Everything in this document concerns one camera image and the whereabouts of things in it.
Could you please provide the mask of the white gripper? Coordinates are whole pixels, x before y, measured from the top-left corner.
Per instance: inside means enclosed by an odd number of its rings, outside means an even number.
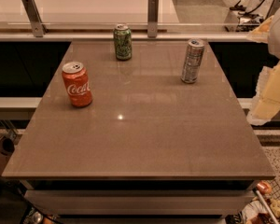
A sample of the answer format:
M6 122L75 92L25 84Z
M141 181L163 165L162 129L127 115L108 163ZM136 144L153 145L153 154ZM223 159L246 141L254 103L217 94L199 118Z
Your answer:
M280 60L280 8L246 38L257 43L268 43L269 52ZM259 73L256 95L252 98L246 119L260 126L269 122L280 111L280 61L270 68L264 66Z

